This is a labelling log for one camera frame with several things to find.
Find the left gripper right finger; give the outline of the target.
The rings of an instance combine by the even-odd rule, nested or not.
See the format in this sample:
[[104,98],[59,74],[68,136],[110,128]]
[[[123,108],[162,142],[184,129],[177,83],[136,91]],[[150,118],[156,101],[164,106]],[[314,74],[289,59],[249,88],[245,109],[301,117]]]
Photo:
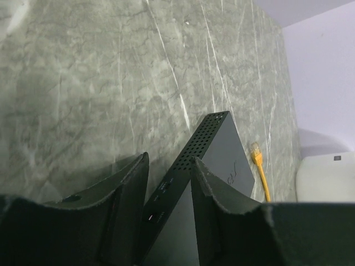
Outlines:
[[201,265],[353,265],[351,203],[260,203],[191,158]]

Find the black network switch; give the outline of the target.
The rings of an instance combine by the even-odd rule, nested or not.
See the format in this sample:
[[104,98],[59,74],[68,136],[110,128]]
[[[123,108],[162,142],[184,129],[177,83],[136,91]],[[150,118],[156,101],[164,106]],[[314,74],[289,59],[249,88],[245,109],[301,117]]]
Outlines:
[[135,265],[200,265],[191,157],[250,197],[255,179],[229,111],[204,117],[144,206]]

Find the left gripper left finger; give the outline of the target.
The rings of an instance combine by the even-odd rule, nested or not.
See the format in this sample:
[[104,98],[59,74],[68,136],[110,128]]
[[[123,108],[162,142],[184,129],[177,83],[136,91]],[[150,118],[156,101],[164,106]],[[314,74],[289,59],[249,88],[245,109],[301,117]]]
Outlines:
[[1,195],[2,265],[133,265],[149,155],[60,201]]

